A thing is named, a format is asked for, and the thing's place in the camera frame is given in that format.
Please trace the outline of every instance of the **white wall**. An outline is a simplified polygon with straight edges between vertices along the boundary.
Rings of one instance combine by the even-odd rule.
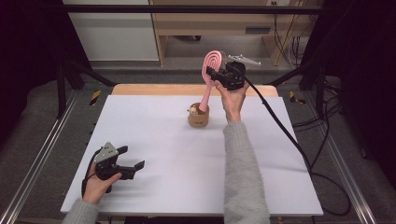
[[[64,0],[65,4],[148,5],[147,0]],[[149,14],[69,13],[90,61],[159,61]]]

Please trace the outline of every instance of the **white table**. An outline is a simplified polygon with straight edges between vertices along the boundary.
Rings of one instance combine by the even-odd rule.
[[[107,141],[128,146],[118,164],[145,160],[134,180],[121,180],[101,201],[100,212],[113,216],[221,216],[224,194],[226,119],[219,96],[209,100],[210,119],[192,128],[187,109],[202,96],[110,95],[64,200],[70,211],[80,197],[93,153]],[[294,136],[283,100],[267,97],[279,119]],[[299,151],[273,121],[257,96],[248,96],[242,110],[250,141],[262,171],[272,216],[323,215]]]

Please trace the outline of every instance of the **person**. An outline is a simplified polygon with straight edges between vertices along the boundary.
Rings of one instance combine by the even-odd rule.
[[[215,81],[221,94],[223,109],[228,124],[223,130],[226,152],[224,223],[226,224],[269,224],[270,215],[265,201],[262,175],[256,154],[248,139],[248,131],[241,118],[241,109],[249,85],[236,91],[227,91]],[[90,175],[94,174],[94,164]],[[98,214],[97,204],[106,189],[120,178],[120,174],[108,180],[92,176],[82,200],[74,203],[66,215],[64,224],[94,223]]]

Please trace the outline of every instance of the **black horizontal bar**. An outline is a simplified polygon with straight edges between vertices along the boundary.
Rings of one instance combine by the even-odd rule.
[[[142,5],[43,5],[46,10],[71,13],[209,13],[209,14],[297,14],[319,15],[341,12],[327,7],[246,7],[246,6],[142,6]]]

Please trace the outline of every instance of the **gray sweater sleeve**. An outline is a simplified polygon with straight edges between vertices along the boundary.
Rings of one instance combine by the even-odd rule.
[[[224,128],[226,167],[224,222],[269,224],[262,175],[243,122]]]
[[[63,224],[94,224],[98,213],[98,205],[85,203],[79,199],[64,218]]]

